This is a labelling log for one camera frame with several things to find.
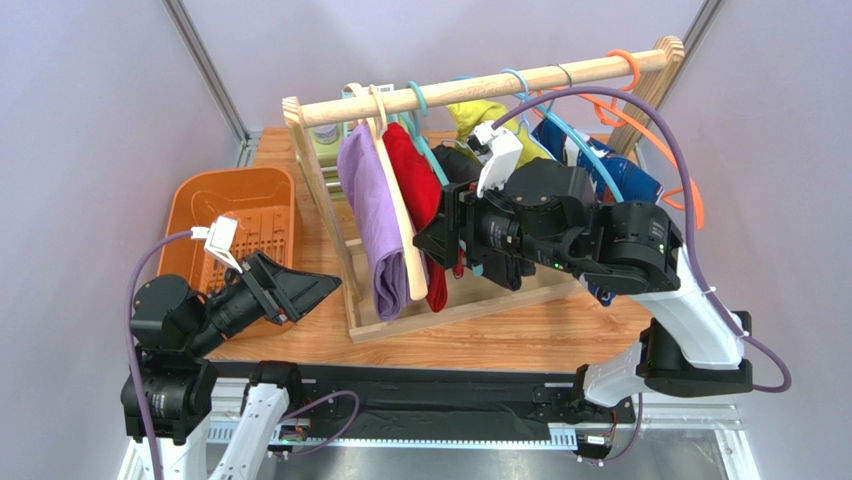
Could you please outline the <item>purple trousers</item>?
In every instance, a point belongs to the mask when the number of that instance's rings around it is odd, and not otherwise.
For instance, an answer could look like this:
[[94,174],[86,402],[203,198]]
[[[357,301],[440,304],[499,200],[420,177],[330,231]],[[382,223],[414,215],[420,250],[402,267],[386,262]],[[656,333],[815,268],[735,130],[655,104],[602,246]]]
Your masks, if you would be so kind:
[[368,126],[356,126],[340,145],[337,169],[365,249],[372,298],[380,320],[396,319],[410,303],[399,224]]

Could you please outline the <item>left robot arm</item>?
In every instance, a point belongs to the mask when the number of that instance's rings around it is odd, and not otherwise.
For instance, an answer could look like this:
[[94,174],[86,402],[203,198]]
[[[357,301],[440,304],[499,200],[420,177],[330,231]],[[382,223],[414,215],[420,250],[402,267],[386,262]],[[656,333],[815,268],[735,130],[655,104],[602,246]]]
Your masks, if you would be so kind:
[[212,394],[220,376],[207,356],[259,319],[296,322],[342,284],[332,275],[286,268],[257,250],[204,294],[181,276],[146,282],[130,301],[135,365],[121,392],[127,434],[144,454],[148,479],[253,479],[272,433],[304,398],[296,364],[262,361],[251,373],[236,437],[207,469]]

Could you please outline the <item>black garment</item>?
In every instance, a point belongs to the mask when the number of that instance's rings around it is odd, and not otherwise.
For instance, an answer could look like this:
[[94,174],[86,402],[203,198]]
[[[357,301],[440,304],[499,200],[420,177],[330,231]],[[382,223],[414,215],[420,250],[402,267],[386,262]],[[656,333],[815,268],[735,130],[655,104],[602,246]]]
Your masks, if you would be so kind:
[[[466,183],[479,177],[482,165],[461,150],[439,145],[432,153],[450,183]],[[486,279],[511,291],[522,287],[524,277],[536,274],[532,262],[490,249],[484,251],[481,264]]]

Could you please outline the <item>wooden clothes rack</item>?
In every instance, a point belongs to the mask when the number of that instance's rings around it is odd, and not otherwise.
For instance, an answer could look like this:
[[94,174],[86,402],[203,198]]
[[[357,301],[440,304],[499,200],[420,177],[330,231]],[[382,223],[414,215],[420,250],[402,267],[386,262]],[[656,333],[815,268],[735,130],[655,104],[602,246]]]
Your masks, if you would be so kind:
[[[553,87],[579,86],[595,81],[627,77],[639,72],[634,91],[653,106],[658,106],[669,90],[685,60],[683,42],[675,36],[664,36],[649,51],[634,54],[634,65],[621,57],[604,57],[567,64],[556,64],[520,71],[532,91]],[[463,101],[490,99],[520,93],[521,83],[509,74],[493,74],[467,80],[431,84],[420,89],[428,107],[442,107]],[[380,93],[387,117],[419,107],[410,89]],[[484,280],[465,275],[451,282],[448,306],[434,313],[423,300],[403,310],[390,322],[381,321],[372,306],[372,287],[368,277],[366,254],[360,239],[348,240],[326,189],[320,165],[309,138],[312,127],[357,121],[357,114],[377,114],[370,99],[343,98],[302,105],[295,97],[282,101],[283,116],[289,129],[296,158],[311,197],[317,206],[343,277],[345,313],[350,339],[355,343],[389,338],[431,327],[478,317],[512,312],[526,307],[570,298],[582,293],[580,283],[558,273],[539,271],[516,291],[503,290]]]

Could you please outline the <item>yellow-green garment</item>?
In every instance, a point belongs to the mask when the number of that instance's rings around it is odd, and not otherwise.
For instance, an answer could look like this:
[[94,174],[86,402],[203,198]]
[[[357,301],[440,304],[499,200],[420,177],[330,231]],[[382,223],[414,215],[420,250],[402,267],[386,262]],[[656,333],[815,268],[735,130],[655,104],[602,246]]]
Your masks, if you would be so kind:
[[[447,106],[450,115],[456,124],[456,139],[466,141],[473,129],[486,121],[496,121],[508,112],[508,108],[502,103],[489,100],[474,100]],[[504,128],[516,134],[522,145],[517,167],[536,159],[553,159],[552,155],[543,148],[528,132],[526,126],[520,126],[514,119],[510,119]]]

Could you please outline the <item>red garment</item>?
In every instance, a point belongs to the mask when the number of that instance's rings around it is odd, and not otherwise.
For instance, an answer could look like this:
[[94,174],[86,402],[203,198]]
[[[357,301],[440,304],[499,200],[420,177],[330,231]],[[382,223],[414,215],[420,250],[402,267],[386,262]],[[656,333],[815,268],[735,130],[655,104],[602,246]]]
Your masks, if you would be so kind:
[[[439,211],[441,184],[401,125],[391,123],[382,139],[414,231],[418,233]],[[426,301],[431,311],[438,313],[446,307],[448,300],[445,269],[428,254],[423,254],[423,258],[428,275]]]

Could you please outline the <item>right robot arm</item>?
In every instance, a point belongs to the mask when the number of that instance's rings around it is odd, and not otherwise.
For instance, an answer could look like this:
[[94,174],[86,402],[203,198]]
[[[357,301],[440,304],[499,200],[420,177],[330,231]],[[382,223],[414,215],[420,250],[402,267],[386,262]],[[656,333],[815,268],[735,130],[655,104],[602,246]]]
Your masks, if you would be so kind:
[[697,398],[751,392],[753,369],[722,316],[703,298],[682,235],[646,201],[601,203],[588,173],[548,159],[478,193],[450,184],[415,246],[444,268],[500,253],[632,298],[650,325],[621,354],[575,374],[571,409],[585,414],[644,392]]

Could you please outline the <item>blue plastic hanger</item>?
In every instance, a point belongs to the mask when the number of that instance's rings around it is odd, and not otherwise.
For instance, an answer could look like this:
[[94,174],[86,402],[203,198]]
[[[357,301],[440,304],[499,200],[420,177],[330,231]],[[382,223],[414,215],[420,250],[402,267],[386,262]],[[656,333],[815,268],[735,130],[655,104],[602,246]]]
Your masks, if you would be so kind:
[[588,163],[593,166],[593,169],[598,172],[602,182],[607,186],[616,202],[623,202],[623,195],[617,186],[614,178],[610,175],[600,158],[591,150],[588,143],[583,140],[577,131],[566,124],[558,115],[552,113],[545,107],[535,106],[535,110],[542,113],[546,119],[549,119],[557,125],[566,136],[578,147],[578,150],[586,155]]

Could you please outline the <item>blue patterned garment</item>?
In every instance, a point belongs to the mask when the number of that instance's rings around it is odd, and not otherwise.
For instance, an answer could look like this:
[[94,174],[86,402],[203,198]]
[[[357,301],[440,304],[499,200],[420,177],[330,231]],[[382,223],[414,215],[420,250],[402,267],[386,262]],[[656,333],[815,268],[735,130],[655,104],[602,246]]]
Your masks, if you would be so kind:
[[522,229],[521,256],[583,279],[603,306],[618,295],[677,287],[679,236],[656,204],[661,185],[607,145],[578,134],[624,201],[614,200],[586,155],[557,125],[542,120],[533,135],[554,160],[534,159],[507,185]]

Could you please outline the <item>teal plastic hanger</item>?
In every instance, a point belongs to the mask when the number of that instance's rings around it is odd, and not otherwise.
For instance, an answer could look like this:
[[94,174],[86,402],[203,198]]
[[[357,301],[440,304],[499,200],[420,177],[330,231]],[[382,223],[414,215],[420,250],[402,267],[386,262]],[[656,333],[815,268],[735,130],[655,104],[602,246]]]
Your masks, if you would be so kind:
[[[420,90],[420,87],[414,81],[408,81],[407,86],[415,94],[415,96],[417,98],[420,113],[423,116],[427,116],[428,115],[428,105],[426,103],[424,95],[422,94],[422,91]],[[402,119],[402,122],[405,125],[405,128],[406,128],[407,133],[408,133],[408,135],[411,139],[411,142],[414,145],[414,147],[416,148],[416,150],[418,151],[418,153],[420,155],[422,155],[427,160],[431,170],[433,171],[433,173],[435,174],[435,176],[439,180],[440,184],[442,186],[447,185],[449,183],[449,180],[448,180],[443,168],[440,166],[440,163],[438,162],[434,153],[432,152],[431,148],[429,147],[429,144],[428,144],[426,138],[422,134],[420,119],[416,115],[416,112],[415,111],[402,112],[402,113],[399,114],[399,117]],[[459,260],[458,264],[452,268],[453,275],[456,279],[461,279],[464,275],[464,270],[465,270],[466,244],[463,241],[461,241],[459,243],[459,248],[460,248],[460,251],[459,251],[460,260]]]

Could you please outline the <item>green box with jar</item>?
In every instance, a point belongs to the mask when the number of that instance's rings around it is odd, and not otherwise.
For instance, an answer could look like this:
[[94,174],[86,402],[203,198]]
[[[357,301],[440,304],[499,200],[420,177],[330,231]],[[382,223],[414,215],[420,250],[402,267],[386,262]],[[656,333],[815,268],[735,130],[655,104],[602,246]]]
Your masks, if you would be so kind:
[[328,124],[309,129],[310,139],[318,159],[326,189],[333,201],[342,201],[342,192],[338,174],[338,154],[345,138],[346,129],[343,124]]

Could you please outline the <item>beige wooden hanger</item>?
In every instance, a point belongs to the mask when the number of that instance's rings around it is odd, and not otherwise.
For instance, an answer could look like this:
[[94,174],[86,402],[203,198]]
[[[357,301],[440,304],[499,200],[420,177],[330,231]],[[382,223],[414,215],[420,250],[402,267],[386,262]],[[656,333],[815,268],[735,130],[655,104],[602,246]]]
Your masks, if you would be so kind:
[[400,232],[407,280],[409,282],[409,297],[413,301],[423,300],[428,294],[426,268],[423,266],[419,251],[413,245],[414,230],[383,141],[382,135],[388,126],[388,120],[380,92],[375,85],[369,85],[367,88],[364,88],[358,83],[346,84],[343,87],[343,91],[347,93],[347,99],[370,99],[378,109],[377,114],[357,114],[355,119],[368,126],[373,146],[377,152],[383,175],[388,184],[391,204]]

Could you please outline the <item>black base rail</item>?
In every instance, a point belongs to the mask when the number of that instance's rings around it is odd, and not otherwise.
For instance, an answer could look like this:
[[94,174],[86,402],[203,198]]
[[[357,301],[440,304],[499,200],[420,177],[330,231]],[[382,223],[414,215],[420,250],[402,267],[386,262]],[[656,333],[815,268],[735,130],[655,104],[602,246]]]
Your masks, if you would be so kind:
[[309,411],[278,422],[271,452],[333,446],[411,446],[574,450],[603,456],[611,427],[633,425],[638,408],[578,413],[571,374],[429,370],[303,364],[295,407]]

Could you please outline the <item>orange plastic basket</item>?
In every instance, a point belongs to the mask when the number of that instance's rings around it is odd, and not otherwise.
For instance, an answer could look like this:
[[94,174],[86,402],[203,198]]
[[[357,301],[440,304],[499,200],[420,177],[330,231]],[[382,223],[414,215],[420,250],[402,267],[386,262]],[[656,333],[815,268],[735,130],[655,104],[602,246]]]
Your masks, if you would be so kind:
[[224,286],[226,269],[257,250],[295,269],[301,263],[302,218],[292,176],[276,167],[196,175],[177,190],[169,235],[200,230],[196,240],[162,248],[157,273],[176,274],[207,295]]

